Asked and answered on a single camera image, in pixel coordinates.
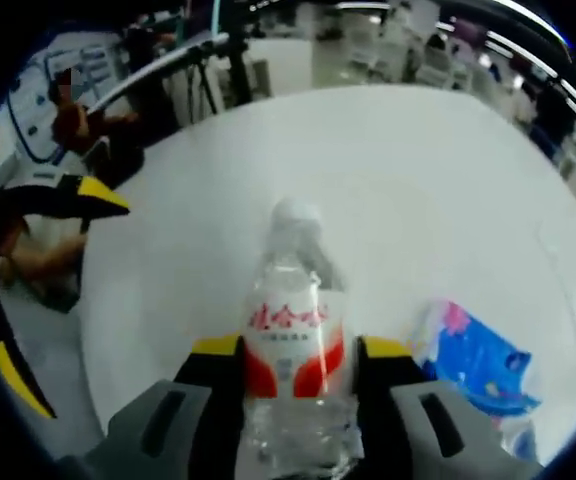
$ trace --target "round table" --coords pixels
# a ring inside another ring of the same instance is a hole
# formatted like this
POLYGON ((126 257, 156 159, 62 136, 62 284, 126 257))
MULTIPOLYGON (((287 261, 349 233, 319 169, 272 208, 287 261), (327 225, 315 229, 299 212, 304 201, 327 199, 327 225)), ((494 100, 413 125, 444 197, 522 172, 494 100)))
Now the round table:
POLYGON ((405 339, 448 298, 533 352, 545 385, 576 365, 575 199, 470 96, 359 86, 255 103, 151 147, 119 192, 131 213, 93 222, 79 304, 104 429, 195 338, 239 328, 286 196, 321 210, 353 334, 405 339))

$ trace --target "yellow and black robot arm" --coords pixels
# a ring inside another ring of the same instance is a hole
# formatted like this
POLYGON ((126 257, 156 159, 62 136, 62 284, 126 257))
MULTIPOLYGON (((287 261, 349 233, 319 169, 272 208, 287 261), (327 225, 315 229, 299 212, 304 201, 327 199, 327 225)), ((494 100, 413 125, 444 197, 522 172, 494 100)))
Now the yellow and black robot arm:
MULTIPOLYGON (((24 215, 94 220, 128 213, 128 204, 96 178, 40 170, 0 191, 0 244, 11 220, 24 215)), ((1 301, 0 373, 34 410, 56 417, 15 342, 1 301)))

